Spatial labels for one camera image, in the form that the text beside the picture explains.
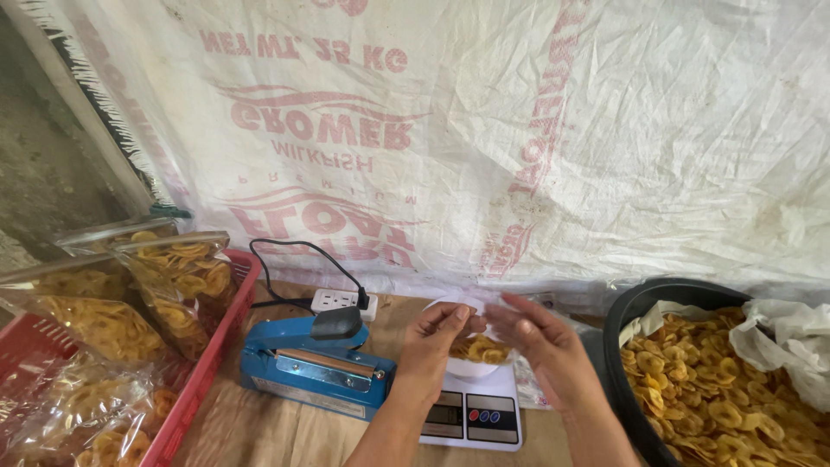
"red plastic basket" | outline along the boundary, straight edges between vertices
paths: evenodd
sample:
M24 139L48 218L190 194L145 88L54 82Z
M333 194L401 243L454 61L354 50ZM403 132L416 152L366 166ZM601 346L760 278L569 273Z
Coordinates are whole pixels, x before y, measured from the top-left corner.
M213 377L219 365L222 364L227 349L236 338L236 331L239 330L242 319L254 302L254 284L262 270L259 259L250 253L233 249L226 249L224 253L233 261L232 273L240 284L239 292L233 298L225 317L219 323L202 357L193 368L188 382L178 395L176 405L173 406L159 434L147 450L140 467L170 465L182 443L184 434L190 427L190 422L196 415L196 410L202 404L202 400L213 383ZM66 359L77 351L77 347L71 345L71 339L66 340L68 338L66 334L59 336L59 332L49 333L48 329L43 329L46 325L60 329L49 320L34 315L18 317L3 328L0 332L0 378L2 378L0 381L5 380L6 375L15 371L18 371L20 375L18 367L21 360L28 359L26 355L31 354L32 351L42 354L45 357L44 361L56 357ZM23 388L25 386L23 383L25 381L21 381L19 387Z

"cardboard surface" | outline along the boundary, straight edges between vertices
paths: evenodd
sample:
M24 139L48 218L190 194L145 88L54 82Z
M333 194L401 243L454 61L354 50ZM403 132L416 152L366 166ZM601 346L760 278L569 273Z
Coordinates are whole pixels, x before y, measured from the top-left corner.
M274 282L282 297L312 297L313 287ZM257 289L257 301L267 297ZM360 351L397 360L403 330L430 300L378 296L378 317L369 323L369 340ZM340 466L363 435L366 422L298 402L242 389L239 351L253 324L264 319L309 316L294 307L254 308L244 331L225 357L216 379L184 437L173 465L211 466ZM516 453L419 445L413 466L510 467L571 465L568 442L559 414L522 410L525 444Z

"impulse sealer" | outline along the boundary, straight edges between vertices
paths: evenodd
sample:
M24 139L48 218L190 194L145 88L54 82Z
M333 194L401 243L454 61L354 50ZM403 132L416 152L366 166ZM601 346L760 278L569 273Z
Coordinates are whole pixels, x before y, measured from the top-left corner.
M368 337L357 307L258 322L242 349L242 387L372 420L396 365L355 351Z

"electrical outlet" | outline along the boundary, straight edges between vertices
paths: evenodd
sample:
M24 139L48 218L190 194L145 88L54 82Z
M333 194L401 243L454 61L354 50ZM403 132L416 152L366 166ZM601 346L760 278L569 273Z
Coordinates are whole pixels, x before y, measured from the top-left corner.
M367 293L366 295L369 296L369 307L365 310L360 310L360 319L374 321L375 316L378 314L378 296L371 293ZM314 299L311 300L311 309L314 312L320 313L336 308L357 306L357 304L357 292L318 288L314 294Z

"scale display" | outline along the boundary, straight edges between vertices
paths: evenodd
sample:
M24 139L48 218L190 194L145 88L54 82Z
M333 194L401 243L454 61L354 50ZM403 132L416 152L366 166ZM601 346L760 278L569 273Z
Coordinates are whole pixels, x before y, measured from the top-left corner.
M441 396L427 414L419 441L517 451L522 436L513 368L505 366L475 380L444 375Z

